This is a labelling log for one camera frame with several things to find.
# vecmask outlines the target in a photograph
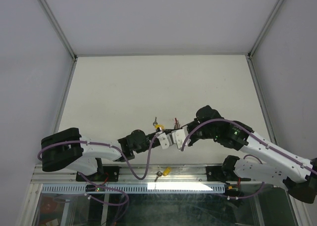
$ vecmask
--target table surface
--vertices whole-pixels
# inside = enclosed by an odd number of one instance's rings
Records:
[[[175,118],[189,123],[205,105],[268,138],[244,56],[79,57],[59,130],[78,127],[83,136],[111,141],[135,129],[154,132],[155,117],[165,128]],[[151,164],[218,164],[227,155],[245,154],[200,140],[184,152],[157,147]],[[146,158],[140,153],[130,162]]]

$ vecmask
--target glass panel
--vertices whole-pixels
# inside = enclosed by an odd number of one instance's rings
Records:
[[[244,195],[260,185],[241,185]],[[119,203],[120,194],[94,194]],[[129,207],[107,206],[84,195],[42,194],[36,226],[295,226],[287,195],[266,185],[258,196],[227,200],[217,194],[129,194]]]

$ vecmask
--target black mounting bracket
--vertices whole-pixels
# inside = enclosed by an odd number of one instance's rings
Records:
[[[108,182],[118,182],[119,181],[119,166],[103,166],[104,173],[95,173],[89,176],[86,176],[88,180],[92,182],[104,182],[108,177]],[[76,181],[84,182],[85,180],[79,175],[76,174]]]

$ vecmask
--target white cable clip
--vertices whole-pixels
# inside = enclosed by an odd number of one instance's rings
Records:
[[[307,165],[306,165],[305,163],[302,163],[300,166],[301,166],[302,169],[304,169],[305,167],[307,167]]]

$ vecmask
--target red wire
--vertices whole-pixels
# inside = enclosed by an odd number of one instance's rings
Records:
[[[106,178],[105,181],[102,183],[102,185],[105,184],[105,183],[109,180],[109,174],[108,174],[107,172],[105,172],[105,174],[107,175],[107,178]]]

